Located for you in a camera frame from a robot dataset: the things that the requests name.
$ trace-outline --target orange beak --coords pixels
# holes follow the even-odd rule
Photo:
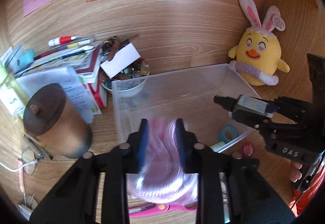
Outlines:
[[[261,57],[254,49],[251,49],[250,51],[246,50],[246,56],[253,60],[258,60]]]

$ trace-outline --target teal tape roll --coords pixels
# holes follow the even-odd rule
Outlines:
[[[238,130],[233,125],[225,125],[222,127],[218,133],[218,141],[223,141],[228,143],[239,136]]]

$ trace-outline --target green bottle cap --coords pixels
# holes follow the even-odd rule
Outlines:
[[[4,66],[0,64],[0,84],[7,78],[8,72]]]

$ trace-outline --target plush toy arm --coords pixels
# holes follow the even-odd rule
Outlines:
[[[278,68],[280,71],[285,72],[285,73],[288,73],[288,72],[290,71],[290,67],[289,67],[289,65],[287,65],[287,64],[285,63],[285,61],[282,60],[282,59],[279,60],[279,64],[277,65],[277,68]]]
[[[238,45],[236,45],[235,47],[232,47],[232,48],[228,51],[228,57],[230,57],[231,59],[233,59],[233,58],[236,57],[237,47],[238,47]]]

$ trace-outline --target bottle label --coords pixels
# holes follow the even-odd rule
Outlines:
[[[268,106],[267,103],[250,96],[241,96],[238,104],[262,114],[265,113],[266,107]]]
[[[15,90],[13,88],[9,88],[6,91],[2,91],[2,93],[4,95],[3,100],[6,101],[4,102],[4,105],[7,107],[10,114],[13,115],[16,112],[21,118],[23,118],[26,106],[20,100]]]

